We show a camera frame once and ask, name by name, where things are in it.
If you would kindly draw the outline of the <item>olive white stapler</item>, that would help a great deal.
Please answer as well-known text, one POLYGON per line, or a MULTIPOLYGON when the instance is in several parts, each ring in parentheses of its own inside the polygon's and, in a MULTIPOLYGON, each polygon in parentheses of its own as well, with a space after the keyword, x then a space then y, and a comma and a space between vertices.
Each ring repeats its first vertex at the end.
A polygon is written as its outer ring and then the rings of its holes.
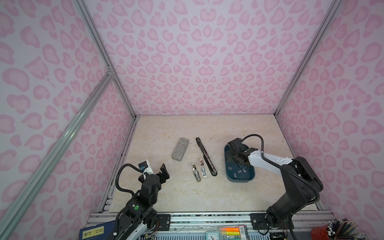
POLYGON ((199 171, 198 171, 196 165, 193 164, 192 168, 193 168, 193 174, 195 176, 196 181, 200 182, 201 181, 201 177, 200 177, 200 174, 199 174, 199 171))

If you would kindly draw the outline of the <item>pink white stapler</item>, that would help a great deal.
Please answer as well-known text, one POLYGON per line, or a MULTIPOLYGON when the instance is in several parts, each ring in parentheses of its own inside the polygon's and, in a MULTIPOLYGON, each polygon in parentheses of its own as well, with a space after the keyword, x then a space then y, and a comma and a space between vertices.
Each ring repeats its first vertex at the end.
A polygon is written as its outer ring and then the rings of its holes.
POLYGON ((206 178, 207 177, 207 171, 206 171, 203 159, 200 159, 200 167, 201 167, 201 172, 202 172, 203 178, 206 178))

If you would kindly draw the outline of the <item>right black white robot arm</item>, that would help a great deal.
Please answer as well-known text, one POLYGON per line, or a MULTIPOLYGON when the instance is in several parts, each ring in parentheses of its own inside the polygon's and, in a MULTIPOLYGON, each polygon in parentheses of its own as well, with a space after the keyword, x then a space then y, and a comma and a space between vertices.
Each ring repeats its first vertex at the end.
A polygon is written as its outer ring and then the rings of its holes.
POLYGON ((285 193, 271 205, 259 223, 267 229, 288 226, 294 214, 317 203, 323 183, 303 157, 283 158, 265 153, 264 139, 252 134, 236 138, 225 146, 225 163, 239 170, 261 168, 282 177, 285 193))

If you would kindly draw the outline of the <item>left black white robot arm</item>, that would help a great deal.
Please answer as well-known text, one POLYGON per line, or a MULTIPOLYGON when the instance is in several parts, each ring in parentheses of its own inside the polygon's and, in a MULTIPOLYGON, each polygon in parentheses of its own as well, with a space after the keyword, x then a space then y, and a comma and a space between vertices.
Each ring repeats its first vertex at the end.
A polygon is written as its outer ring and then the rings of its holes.
POLYGON ((115 227, 108 235, 108 240, 137 240, 146 231, 151 231, 156 226, 157 211, 153 205, 158 200, 158 193, 170 175, 166 165, 162 164, 160 172, 154 174, 150 164, 144 161, 135 167, 132 164, 124 164, 116 174, 115 185, 118 191, 132 195, 126 206, 118 212, 115 218, 115 227), (141 175, 138 178, 142 184, 141 189, 133 192, 120 186, 122 171, 130 167, 141 175))

